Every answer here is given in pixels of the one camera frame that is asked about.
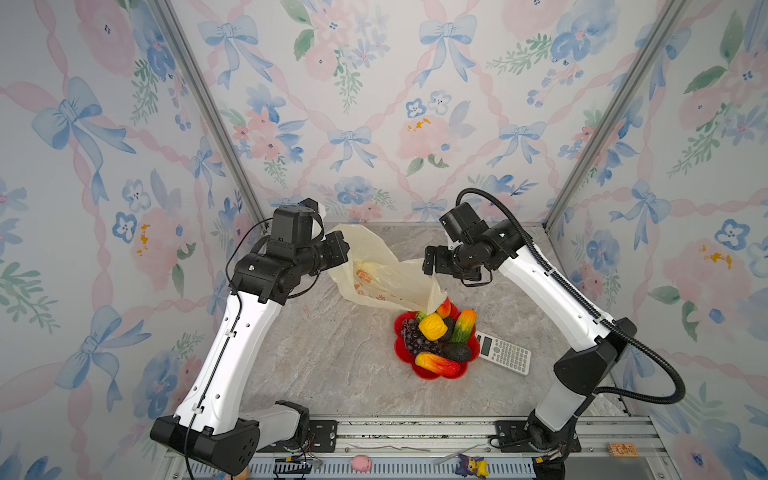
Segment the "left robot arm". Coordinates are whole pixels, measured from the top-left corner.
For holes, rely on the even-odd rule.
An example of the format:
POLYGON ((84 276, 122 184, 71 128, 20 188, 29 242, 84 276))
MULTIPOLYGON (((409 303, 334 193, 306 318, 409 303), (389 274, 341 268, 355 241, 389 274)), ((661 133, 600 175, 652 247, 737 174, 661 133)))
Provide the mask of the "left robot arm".
POLYGON ((199 375, 175 413, 154 421, 151 439, 187 463, 233 477, 267 447, 304 449, 310 425, 306 407, 278 401, 246 416, 239 407, 258 351, 302 278, 346 263, 349 250, 343 234, 334 231, 306 246, 263 239, 240 259, 224 319, 199 375))

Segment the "yellow plastic bag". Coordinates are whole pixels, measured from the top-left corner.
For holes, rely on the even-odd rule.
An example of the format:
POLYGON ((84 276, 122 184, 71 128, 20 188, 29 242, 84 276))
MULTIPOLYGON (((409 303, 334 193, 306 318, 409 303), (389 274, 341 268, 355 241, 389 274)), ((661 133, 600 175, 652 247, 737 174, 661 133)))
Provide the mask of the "yellow plastic bag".
POLYGON ((371 308, 432 313, 448 295, 422 271, 420 259, 401 261, 385 241, 363 225, 333 228, 350 246, 348 261, 329 270, 339 294, 371 308))

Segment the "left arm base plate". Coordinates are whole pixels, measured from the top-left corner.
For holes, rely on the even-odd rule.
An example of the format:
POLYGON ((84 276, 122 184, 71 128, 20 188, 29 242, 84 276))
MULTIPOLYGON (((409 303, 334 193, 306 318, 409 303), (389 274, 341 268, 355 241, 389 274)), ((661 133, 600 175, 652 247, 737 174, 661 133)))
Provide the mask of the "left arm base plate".
POLYGON ((336 449, 339 423, 336 420, 301 421, 293 437, 271 443, 258 453, 333 453, 336 449))

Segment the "red flower-shaped bowl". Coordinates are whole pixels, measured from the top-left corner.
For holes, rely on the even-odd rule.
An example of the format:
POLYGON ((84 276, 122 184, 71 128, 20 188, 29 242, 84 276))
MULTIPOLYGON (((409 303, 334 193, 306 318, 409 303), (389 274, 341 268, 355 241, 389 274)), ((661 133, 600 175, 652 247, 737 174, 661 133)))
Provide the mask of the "red flower-shaped bowl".
MULTIPOLYGON (((463 311, 463 310, 459 310, 459 309, 458 309, 458 307, 457 307, 456 305, 454 305, 453 303, 452 303, 452 306, 453 306, 453 309, 452 309, 452 312, 451 312, 451 316, 450 316, 450 317, 447 317, 447 318, 445 318, 445 319, 444 319, 444 321, 445 321, 446 325, 448 326, 448 331, 447 331, 447 333, 446 333, 446 334, 445 334, 445 335, 444 335, 442 338, 440 338, 439 340, 437 340, 437 342, 438 342, 438 343, 441 345, 441 347, 442 347, 444 344, 446 344, 446 343, 450 343, 450 342, 449 342, 449 340, 450 340, 450 337, 451 337, 451 335, 452 335, 452 331, 453 331, 453 328, 454 328, 454 323, 455 323, 455 320, 458 318, 459 314, 460 314, 460 313, 463 311)), ((402 338, 402 336, 401 336, 401 327, 402 327, 402 324, 403 324, 403 322, 404 322, 405 320, 415 319, 415 316, 416 316, 416 313, 417 313, 417 312, 419 312, 419 311, 411 311, 411 312, 406 312, 406 313, 404 313, 404 314, 400 315, 400 316, 399 316, 399 317, 396 319, 396 321, 395 321, 395 323, 394 323, 394 332, 395 332, 395 334, 396 334, 396 340, 395 340, 395 343, 394 343, 394 351, 395 351, 395 354, 397 355, 397 357, 398 357, 398 358, 399 358, 401 361, 403 361, 403 362, 405 362, 405 363, 408 363, 408 364, 411 366, 411 368, 412 368, 412 370, 414 371, 414 373, 415 373, 415 374, 416 374, 418 377, 420 377, 420 376, 419 376, 419 375, 418 375, 418 374, 415 372, 415 370, 414 370, 414 366, 413 366, 413 364, 414 364, 414 359, 415 359, 415 357, 416 357, 416 356, 413 356, 413 355, 412 355, 412 354, 411 354, 411 353, 410 353, 410 352, 409 352, 409 351, 406 349, 406 347, 405 347, 405 344, 404 344, 404 342, 403 342, 403 338, 402 338)), ((469 339, 469 341, 468 341, 468 343, 467 343, 467 344, 469 345, 469 347, 471 348, 471 350, 472 350, 472 353, 473 353, 473 357, 472 357, 472 360, 471 360, 471 361, 469 361, 468 363, 464 363, 464 364, 461 364, 461 365, 462 365, 462 370, 463 370, 463 372, 462 372, 462 373, 461 373, 461 374, 460 374, 460 375, 459 375, 457 378, 453 378, 453 379, 449 379, 449 378, 443 378, 443 379, 448 379, 448 380, 455 380, 455 379, 461 378, 462 376, 464 376, 464 375, 466 374, 466 372, 467 372, 467 370, 468 370, 468 366, 469 366, 469 364, 470 364, 472 361, 476 360, 476 359, 479 357, 479 353, 480 353, 480 346, 479 346, 479 342, 478 342, 478 340, 477 340, 477 339, 476 339, 476 337, 475 337, 475 334, 476 334, 476 333, 477 333, 477 330, 476 330, 476 324, 475 324, 475 329, 474 329, 474 331, 472 332, 472 337, 469 339)))

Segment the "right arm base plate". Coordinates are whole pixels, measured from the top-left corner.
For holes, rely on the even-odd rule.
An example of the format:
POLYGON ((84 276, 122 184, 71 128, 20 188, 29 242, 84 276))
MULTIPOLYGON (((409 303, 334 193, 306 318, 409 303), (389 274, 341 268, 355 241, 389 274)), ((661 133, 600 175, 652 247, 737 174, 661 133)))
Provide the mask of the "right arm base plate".
POLYGON ((489 445, 503 453, 573 453, 582 447, 576 433, 577 419, 571 418, 562 429, 554 431, 537 418, 526 420, 498 420, 489 445))

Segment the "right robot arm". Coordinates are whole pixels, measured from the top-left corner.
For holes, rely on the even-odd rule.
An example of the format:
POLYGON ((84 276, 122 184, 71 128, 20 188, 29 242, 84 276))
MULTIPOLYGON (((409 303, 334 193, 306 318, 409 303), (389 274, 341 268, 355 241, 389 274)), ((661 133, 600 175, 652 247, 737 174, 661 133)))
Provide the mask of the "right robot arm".
POLYGON ((543 461, 562 461, 576 440, 576 423, 616 364, 624 340, 599 324, 577 300, 565 279, 543 256, 531 236, 509 220, 493 227, 479 219, 445 214, 439 223, 453 242, 425 249, 424 273, 475 279, 480 268, 515 283, 554 322, 569 350, 553 365, 555 379, 523 427, 522 437, 508 444, 541 454, 543 461))

